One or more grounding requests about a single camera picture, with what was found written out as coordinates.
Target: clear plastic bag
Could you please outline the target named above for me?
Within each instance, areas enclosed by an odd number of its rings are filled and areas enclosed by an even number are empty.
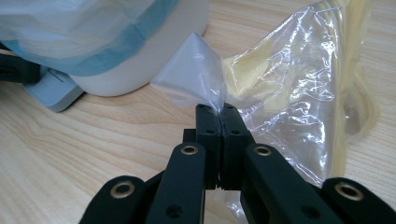
[[[178,0],[2,0],[0,41],[25,60],[75,76],[136,54]]]
[[[347,140],[367,134],[379,115],[360,65],[370,5],[324,0],[305,7],[252,49],[223,60],[227,102],[238,108],[256,142],[277,148],[315,186],[343,175]],[[190,89],[183,91],[187,96]],[[228,194],[227,206],[245,222],[237,193]]]

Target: bolt hole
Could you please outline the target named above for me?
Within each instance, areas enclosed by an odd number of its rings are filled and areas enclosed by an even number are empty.
[[[301,211],[305,214],[306,217],[312,219],[318,219],[320,217],[320,212],[313,206],[303,206],[301,207]]]
[[[254,152],[256,152],[260,156],[271,155],[271,149],[269,149],[268,147],[255,147]]]
[[[334,188],[335,191],[349,200],[360,201],[363,199],[363,193],[348,183],[338,183]]]
[[[134,192],[134,184],[131,181],[121,181],[110,191],[110,195],[115,199],[126,198]]]
[[[166,215],[172,219],[180,218],[183,215],[183,208],[178,204],[169,205],[166,208]]]
[[[195,153],[198,152],[198,148],[197,147],[193,147],[193,146],[187,146],[187,147],[183,147],[181,149],[181,152],[185,155],[193,155]]]

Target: wooden table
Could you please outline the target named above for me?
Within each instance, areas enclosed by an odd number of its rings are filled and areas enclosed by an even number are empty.
[[[207,42],[226,57],[250,48],[313,0],[213,0]],[[396,209],[396,2],[374,1],[362,64],[381,108],[370,134],[347,146],[346,177]],[[85,94],[52,113],[21,85],[0,83],[0,223],[78,223],[107,180],[163,170],[193,107],[150,86],[102,98]],[[235,223],[221,194],[206,197],[206,223]]]

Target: crumpled plastic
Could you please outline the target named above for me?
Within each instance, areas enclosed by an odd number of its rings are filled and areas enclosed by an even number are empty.
[[[302,8],[256,46],[212,64],[224,70],[226,101],[256,142],[275,147],[318,187],[344,174],[346,142],[366,135],[379,115],[360,63],[370,5],[324,0]],[[239,197],[231,193],[226,204],[244,222]]]
[[[210,105],[219,113],[227,95],[221,64],[219,55],[192,33],[150,85],[178,106]]]
[[[74,76],[135,55],[178,0],[2,0],[0,41],[27,61]]]

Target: wood grain surface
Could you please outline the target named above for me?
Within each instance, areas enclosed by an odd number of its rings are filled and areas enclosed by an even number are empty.
[[[292,12],[316,1],[212,0],[204,38],[222,57],[249,49]],[[396,2],[376,0],[362,64],[381,109],[369,135],[347,146],[346,177],[396,209]],[[85,94],[52,113],[19,84],[0,82],[0,223],[78,223],[109,179],[163,170],[194,108],[150,86],[119,97]],[[236,223],[208,192],[205,223]]]

